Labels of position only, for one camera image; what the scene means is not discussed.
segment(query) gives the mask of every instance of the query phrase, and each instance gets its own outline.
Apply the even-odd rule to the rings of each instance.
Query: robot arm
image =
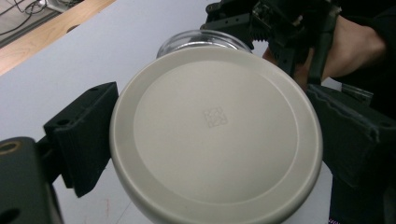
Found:
[[[291,77],[296,62],[315,48],[308,83],[320,84],[340,7],[332,0],[223,0],[206,7],[201,29],[233,35],[253,49],[268,41],[278,66]]]

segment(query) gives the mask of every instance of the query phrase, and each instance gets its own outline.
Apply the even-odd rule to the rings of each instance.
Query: wooden edge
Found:
[[[0,49],[0,76],[82,24],[115,0],[85,0]]]

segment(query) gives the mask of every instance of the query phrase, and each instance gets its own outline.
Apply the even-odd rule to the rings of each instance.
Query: printed logo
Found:
[[[227,118],[221,107],[215,107],[204,111],[207,125],[209,128],[224,125],[228,123]]]

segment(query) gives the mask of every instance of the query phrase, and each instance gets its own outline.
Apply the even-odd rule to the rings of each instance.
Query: white plate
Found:
[[[235,49],[183,49],[150,64],[121,93],[110,131],[122,185],[160,223],[280,222],[321,165],[304,92]]]

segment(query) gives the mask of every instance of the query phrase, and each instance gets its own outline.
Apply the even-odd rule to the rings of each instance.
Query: table surface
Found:
[[[101,13],[0,76],[0,139],[44,136],[42,126],[85,90],[116,81],[119,91],[155,60],[170,36],[198,29],[215,1],[117,0]],[[255,43],[262,55],[265,43]],[[112,162],[80,199],[61,178],[56,188],[64,223],[151,223],[125,193]],[[327,223],[332,175],[323,163],[303,206],[285,223]]]

